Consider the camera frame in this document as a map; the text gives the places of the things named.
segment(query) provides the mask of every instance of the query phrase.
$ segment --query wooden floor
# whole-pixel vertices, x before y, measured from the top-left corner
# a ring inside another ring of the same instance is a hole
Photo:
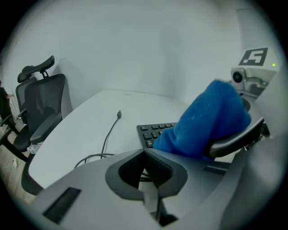
[[[21,130],[23,127],[21,121],[16,122],[16,128]],[[6,126],[0,128],[0,136],[6,130]],[[8,136],[8,140],[13,143],[16,138],[14,132],[11,132]],[[18,166],[17,168],[12,167],[13,159],[16,159]],[[13,155],[4,146],[0,146],[0,176],[6,185],[8,192],[11,196],[16,197],[27,204],[31,204],[35,196],[25,192],[21,187],[21,176],[25,162]]]

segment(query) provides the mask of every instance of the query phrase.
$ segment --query keyboard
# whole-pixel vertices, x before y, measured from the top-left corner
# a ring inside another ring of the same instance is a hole
[[[177,123],[137,125],[137,131],[143,148],[153,148],[154,141],[166,128],[174,127]]]

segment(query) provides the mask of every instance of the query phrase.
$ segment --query blue fabric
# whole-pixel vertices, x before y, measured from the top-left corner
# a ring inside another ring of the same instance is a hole
[[[203,152],[209,140],[240,132],[250,122],[251,118],[233,86],[215,80],[188,107],[175,127],[163,131],[153,147],[207,159]]]

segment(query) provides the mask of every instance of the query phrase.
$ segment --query chair backrest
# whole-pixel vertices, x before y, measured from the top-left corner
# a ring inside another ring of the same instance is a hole
[[[25,102],[30,134],[53,113],[61,113],[65,75],[57,74],[29,84],[25,90]]]
[[[19,111],[23,111],[24,109],[26,109],[26,103],[25,103],[25,95],[24,95],[24,92],[25,92],[25,89],[26,87],[37,81],[36,77],[32,77],[32,78],[29,78],[25,81],[23,81],[21,84],[19,84],[17,87],[16,87],[16,97],[17,97],[17,101],[18,101],[18,105],[19,105]],[[27,115],[24,114],[22,117],[22,121],[25,123],[25,124],[28,124],[27,123]]]

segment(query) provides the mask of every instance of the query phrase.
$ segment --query white desk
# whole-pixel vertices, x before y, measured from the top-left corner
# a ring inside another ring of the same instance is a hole
[[[177,122],[189,106],[169,97],[124,93],[103,90],[69,114],[38,150],[29,167],[30,176],[47,188],[72,171],[82,158],[101,153],[119,110],[122,118],[111,131],[104,153],[119,154],[142,148],[137,125]]]

